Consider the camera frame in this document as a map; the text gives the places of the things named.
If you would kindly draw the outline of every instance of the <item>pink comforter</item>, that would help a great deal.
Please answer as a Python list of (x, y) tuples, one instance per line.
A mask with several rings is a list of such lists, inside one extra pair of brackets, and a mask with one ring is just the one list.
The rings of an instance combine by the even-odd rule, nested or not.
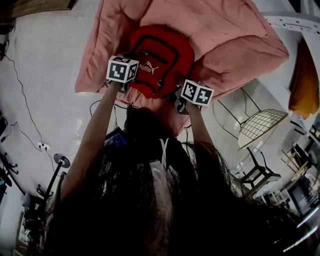
[[(138, 26), (167, 25), (184, 34), (195, 53), (191, 77), (218, 99), (278, 68), (287, 49), (251, 0), (102, 0), (85, 48), (76, 92), (103, 92), (110, 56), (129, 51)], [(154, 111), (177, 136), (189, 125), (173, 103), (130, 88), (118, 100)]]

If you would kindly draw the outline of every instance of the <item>forearm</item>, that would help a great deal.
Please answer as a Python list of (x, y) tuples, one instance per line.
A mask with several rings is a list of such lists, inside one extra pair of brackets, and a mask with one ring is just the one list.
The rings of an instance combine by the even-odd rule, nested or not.
[(193, 134), (193, 141), (209, 143), (213, 145), (209, 132), (206, 128), (204, 119), (202, 118), (201, 111), (197, 105), (187, 103), (187, 111), (190, 115), (191, 128)]
[(83, 182), (97, 153), (103, 148), (119, 88), (120, 85), (117, 82), (110, 85), (89, 121), (78, 152), (62, 183), (61, 198), (64, 198)]

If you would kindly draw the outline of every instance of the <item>person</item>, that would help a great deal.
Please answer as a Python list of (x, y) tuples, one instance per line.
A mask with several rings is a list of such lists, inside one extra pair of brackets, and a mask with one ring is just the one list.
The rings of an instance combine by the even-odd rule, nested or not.
[[(235, 196), (196, 105), (186, 106), (187, 151), (153, 113), (130, 107), (128, 143), (105, 145), (119, 88), (92, 116), (31, 255), (280, 255), (302, 238), (292, 213)], [(308, 254), (305, 242), (285, 253)]]
[[(0, 35), (12, 33), (15, 31), (15, 28), (15, 26), (10, 24), (0, 24)], [(9, 42), (7, 40), (4, 43), (0, 43), (0, 61), (4, 59), (8, 45)]]

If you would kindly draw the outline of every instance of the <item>wall socket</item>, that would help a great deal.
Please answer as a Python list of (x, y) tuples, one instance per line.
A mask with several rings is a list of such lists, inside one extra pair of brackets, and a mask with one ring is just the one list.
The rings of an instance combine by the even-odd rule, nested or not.
[(49, 151), (51, 148), (49, 144), (41, 143), (41, 141), (38, 141), (38, 147), (46, 151)]

